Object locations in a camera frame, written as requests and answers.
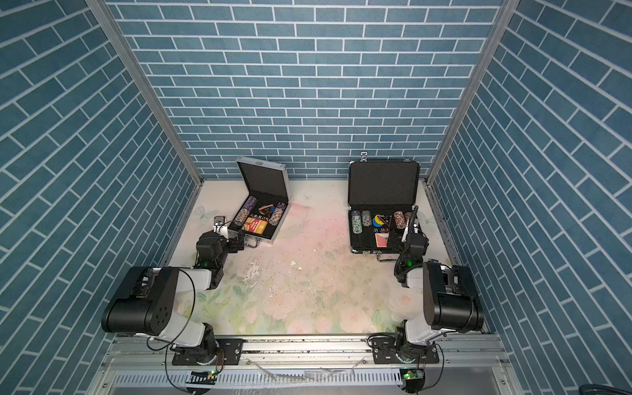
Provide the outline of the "aluminium front rail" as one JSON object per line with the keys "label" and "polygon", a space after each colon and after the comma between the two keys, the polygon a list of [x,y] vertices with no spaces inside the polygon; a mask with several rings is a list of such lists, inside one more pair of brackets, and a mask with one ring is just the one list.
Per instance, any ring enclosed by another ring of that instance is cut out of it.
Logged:
{"label": "aluminium front rail", "polygon": [[245,341],[238,365],[227,370],[261,367],[316,368],[324,370],[359,370],[372,367],[420,368],[505,368],[510,359],[500,338],[492,334],[449,334],[434,341],[439,355],[438,364],[376,365],[365,335],[286,335],[286,336],[217,336],[241,338]]}

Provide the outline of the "red white chip stack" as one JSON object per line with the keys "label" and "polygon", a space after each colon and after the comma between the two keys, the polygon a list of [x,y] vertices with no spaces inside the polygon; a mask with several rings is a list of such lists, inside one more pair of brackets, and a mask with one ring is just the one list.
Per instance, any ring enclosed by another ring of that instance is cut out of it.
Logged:
{"label": "red white chip stack", "polygon": [[397,211],[393,214],[393,220],[398,230],[403,230],[407,226],[407,219],[402,211]]}

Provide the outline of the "silver aluminium poker case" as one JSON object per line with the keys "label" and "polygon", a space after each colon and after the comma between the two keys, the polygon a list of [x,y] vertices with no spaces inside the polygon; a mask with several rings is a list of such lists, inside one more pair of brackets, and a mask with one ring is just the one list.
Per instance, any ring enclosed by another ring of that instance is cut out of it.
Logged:
{"label": "silver aluminium poker case", "polygon": [[286,218],[286,214],[290,207],[290,194],[289,194],[289,178],[286,170],[286,166],[283,164],[273,163],[270,161],[264,161],[255,159],[252,157],[239,156],[236,159],[236,164],[245,183],[248,196],[254,196],[258,199],[258,202],[250,212],[249,217],[258,217],[266,219],[269,222],[269,218],[273,214],[273,211],[280,202],[287,204],[287,209],[281,222],[278,226],[267,226],[262,235],[255,235],[245,232],[242,226],[237,226],[233,223],[235,216],[244,205],[245,201],[241,205],[237,214],[228,225],[230,231],[239,232],[243,231],[245,235],[251,236],[256,240],[263,242],[273,243],[279,233],[281,224]]}

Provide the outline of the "pink purple chip stack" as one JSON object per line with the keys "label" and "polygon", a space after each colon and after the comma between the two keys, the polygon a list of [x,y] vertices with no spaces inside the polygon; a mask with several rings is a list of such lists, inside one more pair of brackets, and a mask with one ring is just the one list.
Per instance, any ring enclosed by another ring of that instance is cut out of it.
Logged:
{"label": "pink purple chip stack", "polygon": [[272,226],[278,226],[281,222],[281,219],[283,218],[283,215],[285,214],[286,209],[287,204],[284,202],[280,202],[278,205],[276,205],[273,214],[269,218],[268,224]]}

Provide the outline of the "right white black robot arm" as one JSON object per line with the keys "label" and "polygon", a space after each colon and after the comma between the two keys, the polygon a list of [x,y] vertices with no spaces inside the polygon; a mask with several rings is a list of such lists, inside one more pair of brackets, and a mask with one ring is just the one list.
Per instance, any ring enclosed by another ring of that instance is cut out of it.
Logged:
{"label": "right white black robot arm", "polygon": [[447,266],[436,259],[425,261],[428,245],[419,225],[410,222],[404,230],[394,276],[403,287],[421,291],[422,316],[400,324],[396,335],[399,348],[429,347],[439,337],[480,331],[484,326],[482,303],[471,269]]}

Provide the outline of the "yellow blue dealer button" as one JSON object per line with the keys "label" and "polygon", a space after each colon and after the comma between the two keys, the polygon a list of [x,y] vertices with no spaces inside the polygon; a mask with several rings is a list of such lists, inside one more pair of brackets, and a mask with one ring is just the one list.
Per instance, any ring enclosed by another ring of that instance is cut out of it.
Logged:
{"label": "yellow blue dealer button", "polygon": [[384,228],[389,224],[390,217],[385,215],[375,215],[372,219],[375,228]]}

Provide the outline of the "red yellow card deck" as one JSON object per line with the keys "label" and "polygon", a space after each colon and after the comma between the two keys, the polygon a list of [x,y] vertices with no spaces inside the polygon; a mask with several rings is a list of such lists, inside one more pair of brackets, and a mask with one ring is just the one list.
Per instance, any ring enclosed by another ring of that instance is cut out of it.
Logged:
{"label": "red yellow card deck", "polygon": [[258,217],[248,217],[243,225],[243,229],[245,232],[248,233],[262,235],[267,226],[268,221],[266,219],[261,219]]}

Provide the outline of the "grey green chip stack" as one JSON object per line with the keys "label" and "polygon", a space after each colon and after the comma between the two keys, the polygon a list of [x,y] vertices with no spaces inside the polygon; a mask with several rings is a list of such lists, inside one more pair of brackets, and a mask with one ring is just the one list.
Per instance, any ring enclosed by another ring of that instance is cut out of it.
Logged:
{"label": "grey green chip stack", "polygon": [[370,211],[363,210],[361,213],[361,223],[363,227],[370,227],[373,224],[372,215]]}

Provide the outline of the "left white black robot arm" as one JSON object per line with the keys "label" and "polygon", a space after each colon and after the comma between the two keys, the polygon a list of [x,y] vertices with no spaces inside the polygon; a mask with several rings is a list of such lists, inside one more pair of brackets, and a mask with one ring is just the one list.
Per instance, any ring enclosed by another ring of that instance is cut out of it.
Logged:
{"label": "left white black robot arm", "polygon": [[228,255],[244,249],[245,232],[224,226],[200,236],[192,268],[130,268],[105,308],[101,328],[109,333],[153,337],[175,347],[214,349],[212,327],[194,321],[191,314],[179,314],[176,296],[216,289]]}

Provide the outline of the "black poker case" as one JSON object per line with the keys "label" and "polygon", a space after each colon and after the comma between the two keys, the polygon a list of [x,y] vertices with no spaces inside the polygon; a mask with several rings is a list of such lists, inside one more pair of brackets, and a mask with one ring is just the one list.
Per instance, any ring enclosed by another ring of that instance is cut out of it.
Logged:
{"label": "black poker case", "polygon": [[[352,161],[348,173],[348,222],[352,253],[400,253],[403,230],[398,230],[393,214],[402,211],[406,218],[416,205],[420,166],[416,161]],[[370,211],[390,217],[384,228],[363,227],[360,235],[352,233],[352,211]],[[389,233],[388,247],[377,249],[375,233]]]}

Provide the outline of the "green white chip stack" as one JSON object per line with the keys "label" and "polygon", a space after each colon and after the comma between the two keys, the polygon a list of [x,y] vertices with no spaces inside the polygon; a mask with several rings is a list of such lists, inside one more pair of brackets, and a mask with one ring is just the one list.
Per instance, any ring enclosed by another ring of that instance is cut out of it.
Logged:
{"label": "green white chip stack", "polygon": [[362,216],[359,211],[356,211],[356,210],[352,211],[351,224],[352,224],[352,233],[354,235],[360,235],[363,231],[363,223],[362,223]]}

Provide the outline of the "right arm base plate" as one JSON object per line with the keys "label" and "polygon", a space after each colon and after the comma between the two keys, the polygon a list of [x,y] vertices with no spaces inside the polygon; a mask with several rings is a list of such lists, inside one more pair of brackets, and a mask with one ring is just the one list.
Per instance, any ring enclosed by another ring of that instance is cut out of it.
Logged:
{"label": "right arm base plate", "polygon": [[367,337],[366,344],[376,365],[439,363],[434,347],[412,345],[391,334],[373,334]]}

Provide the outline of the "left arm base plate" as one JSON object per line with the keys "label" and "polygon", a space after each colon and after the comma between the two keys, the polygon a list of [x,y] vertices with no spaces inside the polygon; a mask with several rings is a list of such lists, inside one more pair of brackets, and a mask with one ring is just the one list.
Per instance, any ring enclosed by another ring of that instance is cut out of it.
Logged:
{"label": "left arm base plate", "polygon": [[245,341],[241,338],[220,338],[203,341],[197,347],[176,347],[172,365],[210,366],[238,365]]}

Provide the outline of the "pink playing card deck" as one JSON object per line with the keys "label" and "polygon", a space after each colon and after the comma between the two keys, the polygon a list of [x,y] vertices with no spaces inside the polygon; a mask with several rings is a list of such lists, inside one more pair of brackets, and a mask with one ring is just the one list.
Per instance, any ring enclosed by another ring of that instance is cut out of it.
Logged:
{"label": "pink playing card deck", "polygon": [[375,244],[377,249],[388,247],[389,233],[375,233]]}

